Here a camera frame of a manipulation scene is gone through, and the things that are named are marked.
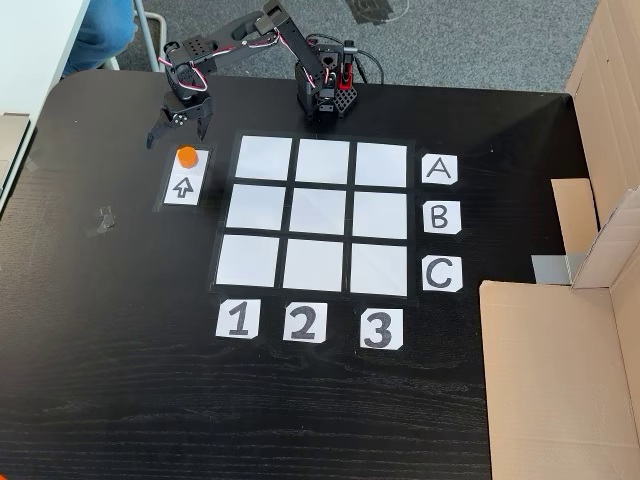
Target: white paper square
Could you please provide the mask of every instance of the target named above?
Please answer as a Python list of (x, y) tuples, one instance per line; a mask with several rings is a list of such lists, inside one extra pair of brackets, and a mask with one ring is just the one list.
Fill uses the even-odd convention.
[(278, 259), (277, 238), (225, 235), (216, 283), (273, 287)]
[(462, 230), (460, 202), (428, 201), (422, 206), (424, 231), (455, 235)]
[(300, 140), (296, 181), (347, 183), (349, 142)]
[(258, 336), (260, 300), (225, 300), (220, 305), (216, 337), (251, 339)]
[(407, 196), (401, 193), (355, 192), (353, 235), (407, 238)]
[(422, 183), (453, 185), (457, 181), (457, 156), (427, 153), (422, 157)]
[(283, 340), (322, 343), (327, 337), (327, 304), (294, 302), (287, 307)]
[(290, 138), (245, 135), (240, 145), (236, 177), (286, 180), (290, 155)]
[(235, 184), (227, 227), (280, 230), (284, 193), (284, 187)]
[(407, 296), (407, 247), (354, 243), (351, 291)]
[(289, 240), (284, 267), (284, 288), (342, 290), (341, 242)]
[(422, 289), (457, 292), (462, 288), (462, 259), (427, 255), (422, 259)]
[(197, 205), (203, 177), (174, 173), (169, 177), (164, 203), (169, 205)]
[(205, 172), (207, 171), (207, 162), (209, 161), (209, 151), (208, 150), (196, 150), (196, 157), (198, 161), (191, 168), (185, 168), (180, 165), (180, 161), (178, 160), (178, 152), (176, 152), (175, 157), (173, 158), (173, 166), (171, 167), (172, 175), (195, 175), (196, 177), (204, 177)]
[(360, 346), (398, 350), (404, 343), (403, 316), (399, 308), (367, 308), (360, 317)]
[(358, 143), (356, 185), (407, 186), (407, 147)]
[(344, 234), (346, 192), (296, 188), (291, 207), (292, 232)]

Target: chair leg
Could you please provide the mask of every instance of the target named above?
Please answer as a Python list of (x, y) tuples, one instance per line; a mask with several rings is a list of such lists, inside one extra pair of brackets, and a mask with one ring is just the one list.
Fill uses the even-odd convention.
[(118, 60), (116, 57), (107, 58), (102, 65), (102, 68), (105, 70), (120, 70), (120, 65), (118, 65)]
[(151, 65), (151, 70), (154, 72), (159, 72), (160, 65), (158, 62), (158, 57), (156, 55), (155, 48), (153, 48), (153, 39), (151, 38), (151, 32), (149, 31), (149, 23), (147, 22), (147, 15), (144, 11), (142, 0), (133, 0), (133, 1), (136, 7), (136, 13), (138, 15), (138, 21), (140, 22), (142, 37), (144, 40), (144, 45), (147, 49), (147, 56), (149, 57), (149, 64)]
[[(145, 12), (145, 16), (149, 20), (155, 20), (160, 24), (160, 41), (158, 42), (158, 45), (160, 46), (160, 58), (166, 60), (167, 55), (164, 53), (164, 46), (167, 43), (167, 21), (162, 15), (157, 13)], [(161, 72), (164, 72), (164, 65), (162, 63), (159, 63), (158, 67)]]

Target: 3x3 grid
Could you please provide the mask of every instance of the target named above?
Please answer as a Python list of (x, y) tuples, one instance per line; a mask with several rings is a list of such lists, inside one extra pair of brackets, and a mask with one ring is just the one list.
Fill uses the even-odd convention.
[(413, 292), (406, 145), (245, 135), (236, 150), (213, 291)]

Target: red component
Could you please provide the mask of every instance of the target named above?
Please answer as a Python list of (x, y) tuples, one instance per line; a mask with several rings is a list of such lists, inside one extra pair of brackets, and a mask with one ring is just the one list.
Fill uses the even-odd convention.
[(353, 80), (353, 77), (351, 76), (351, 67), (352, 65), (349, 63), (347, 64), (347, 79), (344, 80), (343, 77), (344, 75), (342, 74), (343, 72), (341, 72), (341, 75), (338, 77), (338, 89), (340, 90), (349, 90), (351, 88), (351, 81)]

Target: arrow symbol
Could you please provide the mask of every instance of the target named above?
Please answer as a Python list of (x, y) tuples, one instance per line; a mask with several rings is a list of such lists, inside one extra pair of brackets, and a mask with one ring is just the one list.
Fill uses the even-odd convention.
[(191, 182), (189, 182), (189, 179), (187, 177), (184, 177), (175, 187), (173, 187), (171, 190), (175, 190), (176, 192), (178, 192), (178, 198), (184, 198), (187, 196), (187, 193), (191, 193), (193, 192), (193, 187), (191, 186)]

